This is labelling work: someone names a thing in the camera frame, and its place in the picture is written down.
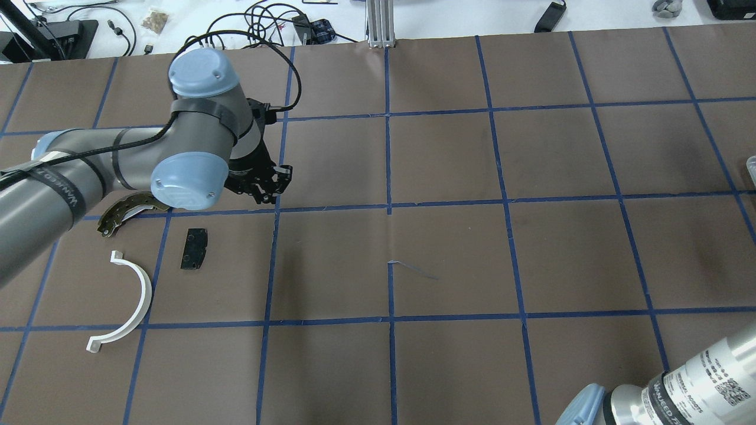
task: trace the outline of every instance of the black strap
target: black strap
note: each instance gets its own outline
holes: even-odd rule
[[[116,140],[113,141],[113,147],[118,147],[119,144],[121,144],[121,139],[123,138],[123,135],[126,134],[126,132],[130,129],[123,129],[120,133],[116,136]],[[118,182],[124,187],[129,189],[130,191],[135,191],[136,189],[133,188],[129,183],[126,183],[126,179],[123,178],[123,174],[121,174],[121,166],[118,164],[118,151],[114,150],[113,153],[110,155],[110,158],[113,160],[113,171],[116,173],[116,179]]]
[[[58,147],[53,148],[53,150],[56,150],[58,152],[63,152],[64,154],[69,154],[69,155],[76,154],[76,152],[74,152],[73,150],[60,149]],[[79,159],[83,163],[87,164],[89,168],[91,168],[92,171],[95,173],[98,180],[100,180],[100,186],[102,186],[102,198],[100,199],[102,200],[103,198],[105,198],[105,195],[107,195],[107,184],[105,183],[105,177],[102,176],[102,173],[100,172],[99,168],[97,168],[96,165],[93,164],[93,162],[89,160],[89,158],[84,157],[84,158],[79,158]]]
[[[604,422],[606,422],[606,425],[617,425],[617,421],[615,420],[614,414],[612,413],[612,393],[613,391],[606,394],[602,403],[602,409],[604,410]]]
[[[80,219],[84,218],[84,215],[87,213],[84,195],[82,195],[82,192],[79,191],[68,178],[46,166],[34,167],[31,170],[26,171],[26,174],[30,178],[47,185],[66,201],[66,205],[68,205],[68,209],[71,210],[71,217],[73,219],[71,221],[71,227],[73,227],[73,225]]]
[[[664,385],[666,375],[667,372],[664,372],[649,382],[648,391],[651,406],[664,425],[690,425],[690,422],[680,413],[680,410],[677,409],[670,398],[669,392],[667,392],[667,387]]]

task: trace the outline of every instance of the black cable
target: black cable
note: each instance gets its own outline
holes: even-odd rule
[[[26,59],[29,59],[29,62],[31,62],[32,58],[29,56],[28,53],[26,53],[26,49],[23,48],[23,45],[26,44],[26,42],[22,43],[22,40],[19,39],[19,37],[16,35],[16,32],[12,30],[11,26],[8,25],[7,22],[5,22],[5,18],[2,16],[2,14],[0,14],[0,20],[2,20],[2,23],[8,28],[8,31],[10,31],[11,34],[13,35],[13,39],[16,40],[16,44],[18,44],[18,48],[21,49],[21,51],[23,52],[23,55],[26,56]]]
[[[273,4],[273,5],[270,5],[270,6],[275,6],[275,5],[283,5],[283,3],[276,3],[276,4]],[[247,13],[247,12],[234,12],[234,13],[230,13],[230,14],[225,14],[225,15],[222,15],[222,16],[220,16],[220,17],[217,17],[217,18],[216,18],[216,19],[215,19],[215,20],[214,20],[214,21],[213,21],[213,22],[212,22],[212,23],[211,23],[211,24],[209,25],[209,27],[208,27],[208,31],[209,31],[210,29],[212,29],[212,27],[213,27],[213,26],[215,26],[215,25],[216,25],[216,24],[218,23],[218,21],[220,21],[221,19],[224,19],[224,18],[226,18],[226,17],[232,17],[232,16],[244,16],[244,17],[245,17],[245,19],[246,19],[247,17],[257,17],[257,18],[273,19],[273,20],[276,20],[276,21],[278,21],[278,20],[279,20],[279,21],[281,21],[281,22],[299,23],[299,22],[294,22],[294,21],[293,21],[293,20],[291,20],[291,19],[284,19],[284,18],[282,18],[282,17],[281,17],[281,16],[283,16],[283,15],[285,15],[285,14],[287,14],[287,13],[292,13],[292,12],[294,12],[294,10],[292,10],[292,11],[286,11],[286,12],[283,12],[283,13],[282,13],[281,15],[278,15],[277,17],[268,17],[268,16],[264,16],[264,15],[261,15],[261,14],[250,14],[250,13]],[[310,24],[310,26],[309,26],[310,30],[311,30],[311,31],[314,31],[314,28],[313,28],[313,26],[312,26],[312,23],[309,23],[309,24]],[[278,33],[279,33],[279,37],[280,37],[280,40],[281,40],[281,44],[283,44],[283,43],[284,43],[284,41],[283,41],[283,40],[284,40],[284,38],[283,38],[283,37],[282,37],[282,36],[280,35],[280,29],[278,30]],[[347,36],[343,36],[343,35],[341,35],[341,34],[338,34],[338,33],[335,33],[335,35],[336,35],[337,37],[340,37],[340,38],[344,39],[344,40],[347,40],[347,41],[350,41],[350,42],[354,42],[354,43],[358,43],[358,41],[357,41],[357,40],[355,40],[355,39],[350,39],[350,38],[349,38],[349,37],[347,37]],[[257,45],[249,45],[249,46],[245,46],[245,47],[242,47],[242,48],[252,48],[252,47],[256,47],[256,46],[257,46]]]
[[[140,147],[146,144],[150,144],[154,141],[158,141],[163,136],[165,136],[171,126],[173,126],[174,121],[176,121],[176,117],[178,117],[178,111],[171,113],[171,117],[168,119],[168,122],[157,133],[155,133],[155,135],[152,135],[148,138],[143,138],[141,140],[133,141],[130,143],[119,144],[118,146],[100,147],[98,149],[87,150],[78,154],[70,154],[66,155],[65,157],[55,158],[54,160],[40,163],[39,165],[32,167],[28,171],[19,169],[11,170],[3,176],[3,179],[0,179],[0,191],[4,191],[5,189],[9,188],[12,185],[15,185],[19,181],[24,180],[28,176],[27,173],[35,168],[56,166],[58,164],[68,163],[74,160],[81,160],[82,158],[86,157],[93,157],[94,155],[107,154],[109,152],[115,152],[116,150],[130,149],[132,147]]]
[[[120,13],[121,16],[123,16],[126,19],[126,22],[129,23],[129,26],[132,28],[132,33],[134,33],[134,44],[132,45],[131,51],[126,56],[131,56],[134,53],[134,49],[137,47],[137,30],[136,30],[136,28],[134,28],[134,23],[132,22],[132,20],[130,20],[129,17],[126,16],[125,13],[123,13],[119,9],[112,8],[110,6],[89,5],[89,6],[82,6],[82,7],[78,8],[78,9],[74,10],[73,12],[69,13],[68,17],[66,17],[66,20],[71,20],[71,17],[73,16],[73,14],[75,14],[76,12],[79,12],[79,11],[84,11],[86,9],[108,9],[108,10],[116,11],[116,12]]]
[[[49,15],[52,15],[52,14],[59,14],[60,12],[62,12],[62,11],[65,11],[66,9],[71,9],[71,8],[82,8],[82,7],[85,7],[85,6],[104,6],[104,5],[114,5],[114,4],[116,4],[116,3],[118,3],[118,0],[110,0],[109,2],[102,2],[102,3],[92,3],[91,5],[73,5],[73,6],[66,6],[65,8],[56,9],[56,10],[54,10],[54,11],[44,11],[44,10],[42,10],[42,9],[38,8],[38,7],[36,6],[36,5],[34,5],[34,8],[35,8],[36,10],[38,10],[38,11],[42,12],[42,14],[49,14]]]
[[[289,104],[287,106],[284,106],[284,107],[281,107],[281,108],[276,109],[276,110],[271,110],[271,112],[276,113],[276,112],[285,112],[287,110],[292,110],[299,103],[299,98],[302,97],[302,79],[299,77],[299,71],[296,70],[296,67],[294,66],[294,63],[292,63],[292,61],[281,50],[279,50],[279,48],[274,43],[271,43],[271,42],[269,42],[268,40],[265,40],[265,39],[261,39],[256,34],[252,34],[252,33],[248,32],[248,31],[241,31],[241,30],[238,30],[238,29],[222,29],[220,31],[212,31],[210,33],[202,34],[201,36],[198,36],[198,37],[194,38],[193,40],[189,41],[189,43],[185,43],[176,52],[176,54],[173,57],[173,60],[171,61],[171,63],[174,60],[176,60],[176,58],[178,56],[180,56],[187,49],[189,49],[189,47],[191,47],[194,44],[197,44],[201,39],[207,39],[209,37],[222,36],[222,35],[236,35],[236,36],[251,35],[254,39],[256,39],[259,42],[259,44],[267,45],[269,48],[273,49],[273,51],[275,51],[276,54],[278,54],[278,56],[281,56],[286,61],[286,63],[289,65],[289,68],[291,68],[291,70],[294,72],[294,76],[296,77],[296,88],[297,88],[296,98],[294,98],[294,101],[291,104]],[[171,83],[171,79],[170,78],[168,78],[168,87],[171,90],[171,94],[172,94],[173,98],[174,99],[178,99],[178,96],[177,96],[176,92],[173,91],[173,84]]]
[[[26,3],[26,0],[23,0],[23,3],[25,4],[26,8],[29,9],[30,12],[32,12],[32,15],[34,16],[34,19],[38,23],[40,23],[48,31],[48,33],[50,33],[50,37],[52,37],[52,41],[55,43],[55,46],[57,46],[57,50],[60,52],[60,58],[63,59],[63,60],[66,60],[67,56],[63,52],[63,46],[61,46],[60,43],[58,42],[57,38],[55,38],[55,34],[53,34],[53,32],[50,31],[50,27],[47,26],[47,23],[42,18],[40,18],[39,16],[37,16],[36,13],[34,13],[34,9],[32,9],[32,7],[29,6],[29,3]]]
[[[345,36],[342,36],[342,35],[341,35],[341,34],[339,34],[339,33],[333,33],[333,34],[335,34],[335,35],[336,35],[336,37],[341,37],[342,39],[344,39],[344,40],[346,40],[346,41],[348,41],[348,42],[359,43],[359,42],[358,42],[357,40],[354,40],[354,39],[350,39],[349,37],[345,37]]]
[[[126,51],[123,52],[121,57],[129,56],[132,53],[132,42],[129,41],[129,38],[126,36],[126,34],[121,33],[121,36],[126,40]]]

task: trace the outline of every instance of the blue tape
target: blue tape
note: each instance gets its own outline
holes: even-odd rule
[[[494,121],[494,109],[491,103],[491,89],[488,85],[488,72],[485,69],[485,59],[483,58],[483,49],[480,45],[480,37],[475,36],[476,46],[478,48],[478,58],[480,60],[481,73],[483,75],[483,86],[485,88],[485,99],[488,104],[488,121],[491,124],[491,138],[493,139],[494,158],[496,160],[496,171],[499,177],[499,186],[501,189],[501,199],[508,200],[507,186],[504,184],[503,170],[501,166],[501,157],[499,154],[499,143],[496,132],[496,122]],[[504,220],[507,224],[507,241],[509,242],[510,255],[512,257],[512,271],[515,280],[515,290],[517,292],[517,307],[519,310],[519,319],[522,323],[522,346],[525,350],[525,366],[528,370],[528,383],[530,386],[530,398],[533,407],[533,418],[536,425],[541,425],[541,413],[538,407],[538,393],[535,388],[535,375],[533,371],[533,359],[530,353],[530,336],[528,335],[527,314],[525,312],[525,300],[522,295],[522,284],[520,282],[519,266],[517,263],[517,250],[515,248],[514,235],[512,232],[512,220],[510,215],[509,202],[504,202]]]
[[[606,165],[609,167],[609,174],[612,177],[612,184],[614,185],[615,192],[617,194],[620,212],[622,214],[622,221],[624,222],[625,231],[627,232],[627,239],[630,242],[630,247],[633,252],[633,258],[635,260],[635,266],[638,271],[638,278],[640,279],[640,286],[643,290],[643,295],[646,298],[646,307],[649,311],[649,317],[651,318],[651,325],[654,330],[654,336],[656,338],[656,345],[659,350],[659,356],[661,357],[661,362],[664,365],[665,370],[669,369],[669,362],[667,360],[667,351],[664,347],[664,341],[662,338],[662,332],[659,330],[658,322],[656,321],[656,315],[654,314],[654,305],[653,301],[651,300],[651,294],[649,292],[649,286],[646,282],[646,273],[643,270],[643,264],[640,261],[640,254],[638,253],[638,247],[635,243],[635,237],[633,235],[633,229],[630,224],[630,217],[627,214],[627,208],[625,208],[624,201],[623,201],[623,195],[622,191],[620,189],[619,180],[617,179],[617,174],[615,173],[614,164],[612,163],[612,156],[609,154],[609,146],[606,144],[606,138],[604,137],[604,131],[601,126],[601,121],[599,119],[598,110],[596,109],[596,105],[593,102],[593,95],[590,92],[590,85],[588,84],[588,79],[585,74],[585,69],[583,68],[583,62],[580,59],[580,52],[578,51],[578,45],[575,43],[575,37],[572,34],[572,31],[568,32],[570,44],[572,45],[572,51],[575,54],[575,60],[578,62],[578,69],[580,70],[580,77],[583,80],[583,85],[585,86],[585,92],[588,96],[588,101],[590,102],[591,106],[591,112],[593,114],[593,121],[596,123],[596,130],[599,134],[599,140],[601,140],[601,148],[604,152],[604,157],[606,158]]]

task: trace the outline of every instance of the white plastic bracket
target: white plastic bracket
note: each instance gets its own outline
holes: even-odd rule
[[[128,335],[129,332],[139,325],[139,322],[144,318],[144,315],[147,314],[147,310],[150,309],[152,283],[150,282],[150,277],[147,276],[147,272],[133,262],[124,260],[123,253],[120,251],[113,251],[110,253],[110,262],[115,265],[127,265],[136,271],[141,283],[141,298],[139,299],[139,304],[137,304],[136,311],[134,311],[134,314],[123,324],[123,326],[105,335],[89,337],[89,344],[87,344],[87,351],[89,352],[99,352],[102,344],[112,343],[113,341],[120,340]]]

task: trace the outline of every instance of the robotic arm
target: robotic arm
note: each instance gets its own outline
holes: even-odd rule
[[[0,287],[116,189],[149,190],[175,208],[206,209],[224,187],[274,203],[291,180],[262,140],[275,123],[247,99],[211,48],[173,61],[178,95],[162,129],[69,129],[42,136],[32,161],[0,172]]]

